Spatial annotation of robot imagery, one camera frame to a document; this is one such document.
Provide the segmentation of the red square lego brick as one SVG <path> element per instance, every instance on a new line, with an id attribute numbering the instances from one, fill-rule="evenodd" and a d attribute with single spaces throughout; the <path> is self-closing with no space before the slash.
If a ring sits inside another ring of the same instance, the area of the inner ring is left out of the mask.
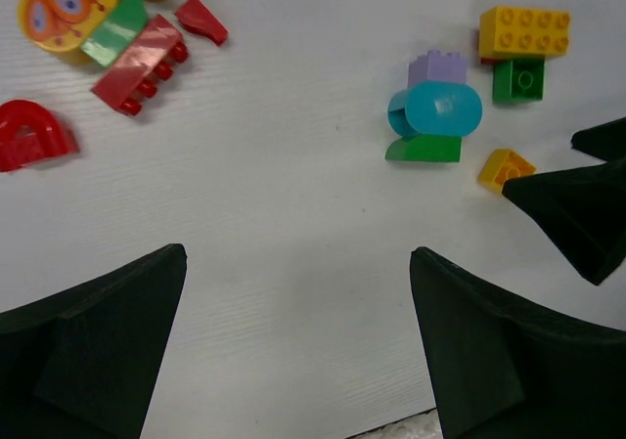
<path id="1" fill-rule="evenodd" d="M 501 63 L 503 61 L 505 61 L 505 60 L 492 59 L 492 58 L 480 58 L 480 63 L 482 65 L 487 65 L 487 66 L 496 65 L 496 64 Z"/>

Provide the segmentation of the teal oval lego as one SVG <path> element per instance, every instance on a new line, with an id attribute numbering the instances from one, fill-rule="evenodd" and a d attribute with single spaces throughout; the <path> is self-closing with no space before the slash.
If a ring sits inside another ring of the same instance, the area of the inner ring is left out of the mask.
<path id="1" fill-rule="evenodd" d="M 467 84 L 423 81 L 395 93 L 387 120 L 401 137 L 435 135 L 466 137 L 480 124 L 483 105 Z"/>

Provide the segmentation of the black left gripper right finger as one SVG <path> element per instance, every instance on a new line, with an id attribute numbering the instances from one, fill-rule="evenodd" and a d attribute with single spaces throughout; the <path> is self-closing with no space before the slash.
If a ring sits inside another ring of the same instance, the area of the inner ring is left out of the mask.
<path id="1" fill-rule="evenodd" d="M 446 438 L 622 438 L 625 333 L 556 312 L 426 247 L 411 289 Z"/>

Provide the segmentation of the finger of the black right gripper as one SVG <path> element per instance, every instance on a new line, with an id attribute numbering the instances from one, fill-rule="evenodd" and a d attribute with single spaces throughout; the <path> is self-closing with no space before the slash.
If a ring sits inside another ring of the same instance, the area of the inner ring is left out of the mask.
<path id="1" fill-rule="evenodd" d="M 600 285 L 625 259 L 625 159 L 515 178 L 503 196 L 574 269 Z"/>
<path id="2" fill-rule="evenodd" d="M 594 158 L 613 161 L 626 155 L 626 118 L 576 132 L 571 147 Z"/>

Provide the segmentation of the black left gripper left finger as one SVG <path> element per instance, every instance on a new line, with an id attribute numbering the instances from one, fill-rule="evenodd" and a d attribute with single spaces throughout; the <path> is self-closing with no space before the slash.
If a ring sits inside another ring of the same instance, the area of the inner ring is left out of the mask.
<path id="1" fill-rule="evenodd" d="M 186 272 L 172 243 L 2 313 L 2 437 L 140 437 Z"/>

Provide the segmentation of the green hollow lego brick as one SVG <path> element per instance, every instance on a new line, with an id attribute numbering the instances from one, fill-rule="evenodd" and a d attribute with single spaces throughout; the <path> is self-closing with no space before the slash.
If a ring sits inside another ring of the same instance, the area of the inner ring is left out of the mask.
<path id="1" fill-rule="evenodd" d="M 542 101 L 545 61 L 516 58 L 493 65 L 492 100 L 497 105 Z"/>

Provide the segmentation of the green slope lego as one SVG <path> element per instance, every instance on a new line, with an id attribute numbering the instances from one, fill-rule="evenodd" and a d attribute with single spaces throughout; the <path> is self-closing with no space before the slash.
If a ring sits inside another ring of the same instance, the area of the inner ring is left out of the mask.
<path id="1" fill-rule="evenodd" d="M 418 135 L 394 141 L 385 152 L 389 161 L 459 162 L 462 138 L 453 136 Z"/>

